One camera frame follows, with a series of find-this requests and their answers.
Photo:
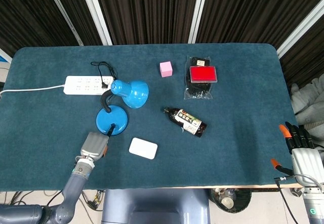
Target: black curtain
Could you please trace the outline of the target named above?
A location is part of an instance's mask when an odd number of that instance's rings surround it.
[[[86,0],[60,0],[85,46],[102,45]]]
[[[99,0],[113,44],[187,43],[196,0]]]
[[[278,48],[320,0],[206,0],[197,43],[270,43]]]
[[[0,0],[0,48],[78,46],[53,0]]]
[[[322,16],[280,59],[287,85],[300,87],[324,73],[324,17]]]

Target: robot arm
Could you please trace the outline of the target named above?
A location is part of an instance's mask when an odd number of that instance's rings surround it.
[[[115,128],[111,125],[108,135],[90,132],[81,149],[72,174],[62,190],[64,201],[55,206],[40,205],[0,205],[0,223],[2,224],[66,224],[75,211],[75,205],[95,167],[94,162],[107,152],[109,137]]]
[[[318,150],[314,148],[309,133],[302,127],[280,125],[288,150],[292,156],[293,171],[283,168],[272,160],[275,169],[290,176],[276,178],[276,181],[296,178],[296,181],[305,187],[303,193],[304,204],[310,224],[324,223],[324,167]]]

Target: white eraser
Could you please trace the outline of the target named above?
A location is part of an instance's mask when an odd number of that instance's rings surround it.
[[[129,152],[152,160],[155,157],[156,150],[157,144],[143,139],[133,138]]]

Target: lamp base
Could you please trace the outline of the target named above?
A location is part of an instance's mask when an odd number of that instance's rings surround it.
[[[107,113],[105,109],[101,109],[98,112],[96,118],[97,128],[101,133],[106,135],[111,124],[116,124],[111,135],[118,135],[126,129],[128,117],[125,110],[120,106],[110,105],[109,107],[111,108],[110,113]]]

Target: plastic bag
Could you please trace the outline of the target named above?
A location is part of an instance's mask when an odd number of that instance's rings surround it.
[[[210,57],[198,58],[187,57],[185,64],[185,90],[184,99],[213,99],[210,90],[212,83],[192,83],[190,79],[191,66],[211,66],[212,61]]]

